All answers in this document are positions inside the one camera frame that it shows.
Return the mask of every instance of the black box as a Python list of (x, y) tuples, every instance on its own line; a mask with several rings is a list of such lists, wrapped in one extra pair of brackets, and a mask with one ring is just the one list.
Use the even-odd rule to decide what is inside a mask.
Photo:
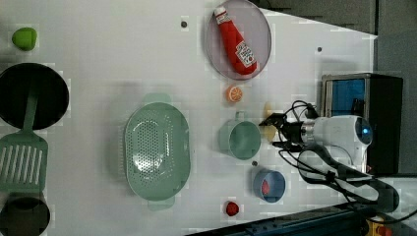
[(367, 119), (374, 139), (367, 151), (371, 174), (398, 173), (402, 78), (377, 74), (324, 75), (322, 116), (359, 115)]

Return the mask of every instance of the ketchup label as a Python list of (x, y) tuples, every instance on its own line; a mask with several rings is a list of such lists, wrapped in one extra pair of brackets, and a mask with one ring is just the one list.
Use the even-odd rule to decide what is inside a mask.
[(227, 13), (224, 13), (224, 14), (221, 14), (220, 16), (217, 16), (216, 19), (217, 19), (217, 23), (219, 25), (222, 24), (222, 23), (225, 23), (225, 22), (230, 22), (230, 18), (227, 15)]
[(257, 62), (255, 60), (254, 53), (252, 52), (251, 48), (246, 45), (245, 41), (241, 41), (236, 46), (236, 56), (246, 68)]

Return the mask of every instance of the green ball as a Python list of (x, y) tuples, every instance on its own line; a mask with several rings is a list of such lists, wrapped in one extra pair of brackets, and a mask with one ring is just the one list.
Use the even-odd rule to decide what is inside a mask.
[(23, 51), (31, 51), (36, 45), (37, 33), (32, 28), (21, 28), (13, 33), (12, 41)]

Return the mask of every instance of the black pot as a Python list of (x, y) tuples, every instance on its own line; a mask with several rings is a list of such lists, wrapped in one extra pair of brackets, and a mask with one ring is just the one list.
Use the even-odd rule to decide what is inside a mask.
[(0, 232), (4, 236), (37, 236), (49, 220), (43, 194), (12, 194), (0, 213)]
[(8, 124), (22, 129), (32, 80), (39, 85), (33, 129), (40, 130), (59, 121), (70, 100), (62, 77), (40, 64), (18, 64), (0, 75), (0, 117)]

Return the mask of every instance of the orange food item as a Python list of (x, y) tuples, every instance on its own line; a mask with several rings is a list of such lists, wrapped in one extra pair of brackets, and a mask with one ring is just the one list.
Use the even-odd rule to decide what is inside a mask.
[(237, 86), (230, 86), (226, 91), (226, 98), (230, 102), (238, 102), (242, 99), (243, 91)]

